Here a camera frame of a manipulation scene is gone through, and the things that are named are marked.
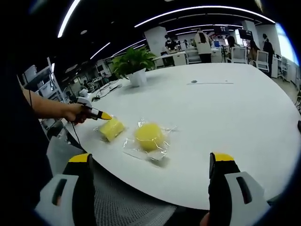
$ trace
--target window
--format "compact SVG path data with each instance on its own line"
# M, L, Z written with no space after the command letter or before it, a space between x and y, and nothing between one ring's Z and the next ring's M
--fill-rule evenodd
M278 39L279 39L281 55L284 56L285 58L293 61L295 64L297 64L299 66L299 61L298 61L296 53L291 45L291 42L289 41L288 37L286 36L286 33L283 30L282 26L278 23L276 23L276 30L277 30L277 35L278 35Z

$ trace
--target yellow rectangular sponge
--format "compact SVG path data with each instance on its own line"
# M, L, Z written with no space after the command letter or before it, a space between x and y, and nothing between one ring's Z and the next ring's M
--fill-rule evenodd
M112 118L99 128L99 132L110 142L123 130L124 125L116 118Z

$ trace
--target person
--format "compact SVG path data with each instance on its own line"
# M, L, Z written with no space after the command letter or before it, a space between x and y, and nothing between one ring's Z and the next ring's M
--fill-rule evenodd
M228 46L229 46L228 47L228 58L232 59L231 58L231 50L232 50L233 47L239 47L239 45L236 44L235 38L233 36L228 36L227 41L228 41Z
M273 63L273 56L274 56L274 48L270 43L266 34L263 34L264 43L263 43L263 51L269 54L268 56L268 64L269 64L269 72L267 75L271 78L272 77L272 63Z
M267 36L266 34L263 34L262 37L263 37L263 41L262 41L262 49L263 49L264 43L267 41L268 36Z
M72 95L70 91L66 92L66 96L70 99L70 102L75 102L77 100L76 96Z
M251 40L250 41L250 54L249 54L249 60L251 62L251 64L253 64L253 66L256 67L256 64L254 61L257 60L257 51L260 50L257 46L256 43Z
M188 42L186 39L184 39L184 43L185 43L186 48L188 48Z
M17 205L23 222L41 220L34 212L40 201L41 189L50 181L52 173L46 156L49 140L39 122L40 119L65 118L83 123L87 112L80 104L65 104L44 99L22 87L16 75L14 59L4 60L1 65L3 87L6 94L1 102L5 106L1 116L4 139L2 139L2 164L9 179L3 188L9 199L3 200L7 209Z
M84 80L84 87L86 87L87 89L89 89L89 86L88 86L87 80Z
M202 30L198 30L198 33L195 35L194 40L202 63L211 63L211 38L207 34L204 34Z
M165 47L169 50L169 51L174 51L176 50L176 43L174 40L171 40L171 38L167 35L165 35L166 38L166 42L165 42Z

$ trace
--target floor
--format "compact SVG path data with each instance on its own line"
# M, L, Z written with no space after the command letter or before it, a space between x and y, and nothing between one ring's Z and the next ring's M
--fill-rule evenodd
M298 95L298 90L296 89L295 85L292 82L286 82L283 81L281 78L274 79L272 80L278 84L278 86L283 89L283 91L290 97L290 99L296 103L297 100L297 95Z

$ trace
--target desk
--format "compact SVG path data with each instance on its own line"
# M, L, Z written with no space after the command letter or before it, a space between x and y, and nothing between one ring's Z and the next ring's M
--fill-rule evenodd
M174 59L174 65L175 66L180 66L180 65L186 65L187 64L186 52L185 51L159 56L159 57L157 57L153 60L156 61L156 60L167 58L167 57L172 57Z
M211 62L212 63L221 63L222 62L222 51L219 48L211 48L212 53L211 53ZM186 53L188 55L188 59L192 58L198 58L198 60L200 61L199 55L198 55L198 50L197 48L190 48L188 50L186 50Z
M300 154L301 117L276 83L251 65L225 63L168 67L146 76L146 87L119 80L121 88L92 103L128 128L112 143L93 131L102 120L75 126L83 148L99 164L146 194L196 209L209 209L210 152L232 155L264 188L267 200L283 191ZM192 80L204 84L187 85ZM208 84L223 82L230 84ZM141 117L178 126L164 167L123 152ZM67 129L75 137L72 126Z

